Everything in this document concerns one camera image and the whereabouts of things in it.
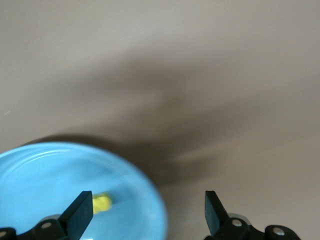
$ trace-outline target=blue plate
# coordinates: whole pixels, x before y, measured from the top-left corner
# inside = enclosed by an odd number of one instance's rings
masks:
[[[0,227],[22,234],[61,214],[82,191],[108,192],[110,210],[81,240],[164,240],[167,214],[153,184],[129,162],[88,145],[48,142],[0,154]]]

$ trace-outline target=blue dish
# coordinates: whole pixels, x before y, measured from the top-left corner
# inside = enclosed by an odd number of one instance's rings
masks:
[[[82,191],[107,192],[110,210],[93,216],[81,240],[164,240],[167,213],[135,166],[108,151],[75,143],[25,145],[0,154],[0,227],[22,234],[61,214]]]

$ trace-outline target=white surface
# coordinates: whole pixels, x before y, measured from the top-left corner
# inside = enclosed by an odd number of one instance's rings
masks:
[[[2,0],[0,150],[59,133],[131,146],[163,170],[170,240],[209,233],[205,190],[259,230],[318,239],[319,12],[317,0]]]

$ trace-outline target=yellow sponge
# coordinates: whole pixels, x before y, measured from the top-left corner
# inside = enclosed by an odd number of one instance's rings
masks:
[[[112,200],[106,193],[92,195],[93,214],[108,211],[112,206]]]

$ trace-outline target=yellow object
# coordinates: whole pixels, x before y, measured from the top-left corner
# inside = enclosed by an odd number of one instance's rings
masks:
[[[103,192],[92,195],[93,214],[108,211],[112,206],[110,196]]]

